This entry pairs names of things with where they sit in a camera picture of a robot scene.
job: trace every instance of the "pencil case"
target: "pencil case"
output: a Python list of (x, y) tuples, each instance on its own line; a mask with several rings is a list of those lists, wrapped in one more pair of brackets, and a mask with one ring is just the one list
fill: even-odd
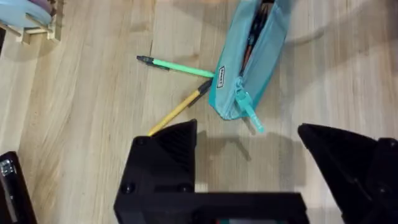
[(209, 104), (223, 119), (248, 116), (259, 132), (264, 128), (255, 109), (277, 65), (291, 12), (290, 0), (274, 1), (249, 60), (241, 71), (251, 26), (261, 2), (242, 0), (238, 4), (209, 95)]

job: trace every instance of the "wooden rack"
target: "wooden rack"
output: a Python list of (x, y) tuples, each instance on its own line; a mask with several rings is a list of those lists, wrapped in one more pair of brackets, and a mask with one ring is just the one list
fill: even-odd
[(26, 19), (37, 25), (34, 28), (21, 28), (18, 29), (16, 27), (11, 27), (6, 24), (0, 22), (0, 28), (3, 28), (7, 32), (14, 34), (17, 37), (17, 42), (22, 42), (25, 44), (29, 44), (30, 35), (34, 34), (44, 34), (47, 33), (47, 39), (53, 40), (56, 42), (61, 41), (61, 26), (62, 26), (62, 6), (63, 0), (57, 0), (53, 4), (53, 8), (55, 9), (55, 15), (52, 18), (52, 21), (49, 25), (44, 25), (37, 19), (33, 18), (31, 15), (26, 14)]

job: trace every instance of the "teal zipper pull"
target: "teal zipper pull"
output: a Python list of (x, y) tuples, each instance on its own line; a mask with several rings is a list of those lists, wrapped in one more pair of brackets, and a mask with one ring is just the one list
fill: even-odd
[(238, 90), (236, 91), (235, 100), (236, 102), (238, 102), (240, 109), (242, 111), (245, 111), (249, 115), (250, 120), (257, 128), (257, 131), (263, 133), (264, 127), (261, 124), (260, 119), (257, 117), (256, 113), (253, 110), (252, 99), (249, 93), (244, 91), (243, 88), (238, 88)]

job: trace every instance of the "screw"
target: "screw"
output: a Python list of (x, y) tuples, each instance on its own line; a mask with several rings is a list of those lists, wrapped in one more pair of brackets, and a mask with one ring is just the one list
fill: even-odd
[(136, 189), (136, 185), (134, 183), (128, 183), (128, 184), (124, 184), (121, 187), (121, 192), (122, 194), (131, 194), (135, 191)]

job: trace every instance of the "wooden table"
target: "wooden table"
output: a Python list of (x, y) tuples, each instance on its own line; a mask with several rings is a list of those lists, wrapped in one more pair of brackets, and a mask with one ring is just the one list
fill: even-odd
[[(39, 223), (116, 223), (113, 202), (133, 137), (204, 79), (136, 55), (214, 70), (233, 15), (226, 0), (69, 0), (62, 41), (0, 57), (0, 151), (17, 151)], [(223, 121), (204, 97), (174, 123), (198, 120), (197, 191), (299, 191), (313, 223), (340, 211), (297, 135), (301, 123), (398, 138), (398, 4), (296, 0), (280, 64), (257, 114)]]

